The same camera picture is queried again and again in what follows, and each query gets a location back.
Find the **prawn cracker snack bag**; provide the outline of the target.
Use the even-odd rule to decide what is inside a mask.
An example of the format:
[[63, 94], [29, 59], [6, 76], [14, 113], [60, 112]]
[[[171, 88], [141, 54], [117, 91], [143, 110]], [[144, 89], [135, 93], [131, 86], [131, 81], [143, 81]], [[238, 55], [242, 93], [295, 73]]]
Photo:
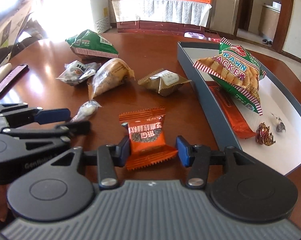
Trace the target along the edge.
[[259, 81], [266, 76], [260, 62], [242, 46], [226, 38], [219, 42], [219, 54], [198, 59], [193, 67], [205, 72], [246, 108], [263, 115]]

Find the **dark foil candy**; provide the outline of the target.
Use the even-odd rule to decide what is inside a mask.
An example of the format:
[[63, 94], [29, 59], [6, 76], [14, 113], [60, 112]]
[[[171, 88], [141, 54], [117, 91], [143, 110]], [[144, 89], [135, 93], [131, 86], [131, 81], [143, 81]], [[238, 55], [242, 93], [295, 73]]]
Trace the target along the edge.
[[287, 131], [285, 124], [283, 123], [282, 119], [278, 115], [271, 113], [271, 121], [277, 133], [282, 133]]

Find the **grey clear seed packet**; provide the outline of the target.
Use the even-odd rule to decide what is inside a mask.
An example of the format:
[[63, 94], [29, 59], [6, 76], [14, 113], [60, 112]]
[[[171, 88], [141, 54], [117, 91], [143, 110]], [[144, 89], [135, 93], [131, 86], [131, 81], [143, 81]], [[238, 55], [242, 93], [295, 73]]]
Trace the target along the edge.
[[95, 62], [83, 64], [76, 60], [65, 64], [65, 70], [56, 79], [70, 86], [76, 86], [94, 76], [101, 65]]

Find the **green snack bag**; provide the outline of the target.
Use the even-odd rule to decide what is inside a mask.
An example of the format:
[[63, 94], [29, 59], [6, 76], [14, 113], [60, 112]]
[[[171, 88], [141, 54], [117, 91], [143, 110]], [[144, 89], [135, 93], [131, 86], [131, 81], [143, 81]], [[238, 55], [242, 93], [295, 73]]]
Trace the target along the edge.
[[112, 43], [90, 29], [67, 38], [65, 42], [67, 42], [70, 49], [82, 59], [90, 59], [93, 57], [114, 59], [119, 56], [118, 51]]

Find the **red foil candy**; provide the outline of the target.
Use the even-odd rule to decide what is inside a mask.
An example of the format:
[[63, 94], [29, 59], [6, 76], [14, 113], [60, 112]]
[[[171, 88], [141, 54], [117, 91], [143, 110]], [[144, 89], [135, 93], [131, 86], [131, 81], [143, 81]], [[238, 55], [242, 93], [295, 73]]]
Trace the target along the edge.
[[270, 127], [264, 122], [260, 123], [256, 130], [256, 142], [260, 145], [272, 146], [276, 143], [273, 134], [270, 132]]

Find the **purple phone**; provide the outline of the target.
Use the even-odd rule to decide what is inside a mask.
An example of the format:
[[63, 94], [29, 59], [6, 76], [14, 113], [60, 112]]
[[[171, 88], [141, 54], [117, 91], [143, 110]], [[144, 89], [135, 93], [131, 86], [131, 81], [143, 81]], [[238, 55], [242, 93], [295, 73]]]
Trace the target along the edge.
[[19, 65], [10, 71], [0, 82], [0, 94], [7, 90], [7, 88], [14, 83], [22, 75], [22, 73], [27, 71], [27, 64]]

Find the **purple white bottle on floor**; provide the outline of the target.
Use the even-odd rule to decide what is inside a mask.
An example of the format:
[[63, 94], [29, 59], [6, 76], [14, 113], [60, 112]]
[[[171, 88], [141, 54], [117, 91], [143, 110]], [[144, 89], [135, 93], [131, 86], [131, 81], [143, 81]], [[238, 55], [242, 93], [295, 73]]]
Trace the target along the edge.
[[185, 32], [184, 37], [195, 38], [195, 39], [198, 39], [198, 40], [207, 40], [207, 37], [204, 34], [194, 33], [194, 32], [190, 32], [190, 31]]

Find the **red-brown wafer bar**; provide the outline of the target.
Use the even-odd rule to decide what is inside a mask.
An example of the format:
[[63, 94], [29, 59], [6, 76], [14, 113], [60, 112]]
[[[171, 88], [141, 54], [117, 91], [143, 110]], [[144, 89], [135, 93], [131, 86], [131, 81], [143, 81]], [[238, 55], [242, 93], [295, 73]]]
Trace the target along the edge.
[[249, 127], [248, 123], [233, 102], [230, 94], [214, 81], [207, 81], [207, 85], [219, 103], [219, 106], [230, 123], [235, 135], [239, 139], [255, 137], [256, 133]]

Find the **tv cabinet with white cloth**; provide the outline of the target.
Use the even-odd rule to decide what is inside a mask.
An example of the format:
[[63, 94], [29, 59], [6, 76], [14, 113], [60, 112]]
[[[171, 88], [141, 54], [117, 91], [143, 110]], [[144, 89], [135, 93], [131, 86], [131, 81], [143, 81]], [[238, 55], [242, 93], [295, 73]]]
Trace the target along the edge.
[[117, 30], [120, 33], [203, 33], [209, 3], [186, 0], [114, 0]]

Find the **orange sunflower seed packet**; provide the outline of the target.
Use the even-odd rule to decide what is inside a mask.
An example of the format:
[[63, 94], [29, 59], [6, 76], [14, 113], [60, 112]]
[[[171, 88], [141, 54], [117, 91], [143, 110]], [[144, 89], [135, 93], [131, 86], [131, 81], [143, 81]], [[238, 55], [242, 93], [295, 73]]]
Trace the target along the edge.
[[164, 107], [142, 109], [119, 115], [119, 122], [128, 130], [130, 155], [128, 170], [162, 163], [177, 156], [178, 150], [167, 145], [163, 131]]

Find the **grey shallow box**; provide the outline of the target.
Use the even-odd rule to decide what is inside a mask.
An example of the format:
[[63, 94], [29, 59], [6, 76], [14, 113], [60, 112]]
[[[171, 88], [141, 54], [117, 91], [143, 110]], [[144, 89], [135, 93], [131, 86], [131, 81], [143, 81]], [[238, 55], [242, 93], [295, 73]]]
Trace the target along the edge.
[[[283, 175], [301, 166], [301, 104], [269, 65], [259, 65], [262, 76], [259, 98], [255, 99], [242, 87], [219, 81], [198, 62], [198, 59], [217, 56], [219, 44], [179, 42], [177, 48], [178, 61], [192, 82], [220, 149], [236, 146]], [[258, 143], [255, 136], [241, 139], [236, 135], [222, 109], [223, 103], [233, 103], [253, 132], [265, 124], [274, 137], [274, 144], [266, 146]]]

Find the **olive gold snack packet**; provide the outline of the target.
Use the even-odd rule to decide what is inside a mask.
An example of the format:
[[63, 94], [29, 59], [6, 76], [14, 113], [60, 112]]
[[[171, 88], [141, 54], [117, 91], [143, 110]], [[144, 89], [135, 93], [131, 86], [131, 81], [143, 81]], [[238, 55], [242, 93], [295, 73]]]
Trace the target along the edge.
[[188, 80], [179, 74], [161, 68], [139, 79], [137, 83], [161, 96], [169, 96], [180, 87], [190, 82], [191, 80]]

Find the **white air conditioner unit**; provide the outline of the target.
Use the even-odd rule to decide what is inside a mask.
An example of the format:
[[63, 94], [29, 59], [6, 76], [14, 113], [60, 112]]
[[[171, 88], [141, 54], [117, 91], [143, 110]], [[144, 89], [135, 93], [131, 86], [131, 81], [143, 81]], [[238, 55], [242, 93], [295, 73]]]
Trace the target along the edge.
[[108, 0], [90, 0], [90, 4], [95, 32], [106, 32], [110, 29]]

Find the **white candy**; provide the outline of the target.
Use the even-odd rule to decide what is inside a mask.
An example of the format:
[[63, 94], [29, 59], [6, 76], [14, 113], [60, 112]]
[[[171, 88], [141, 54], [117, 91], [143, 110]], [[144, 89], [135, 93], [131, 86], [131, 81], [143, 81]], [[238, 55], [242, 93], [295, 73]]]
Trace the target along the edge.
[[87, 101], [81, 105], [77, 114], [71, 119], [71, 122], [89, 120], [99, 108], [101, 108], [101, 105], [97, 101]]

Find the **tan peanut bag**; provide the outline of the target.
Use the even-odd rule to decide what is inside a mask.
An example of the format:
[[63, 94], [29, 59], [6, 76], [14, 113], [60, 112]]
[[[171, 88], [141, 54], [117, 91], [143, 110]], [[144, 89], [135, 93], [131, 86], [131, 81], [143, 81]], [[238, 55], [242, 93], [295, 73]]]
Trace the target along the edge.
[[89, 100], [135, 78], [134, 71], [119, 58], [110, 59], [88, 79]]

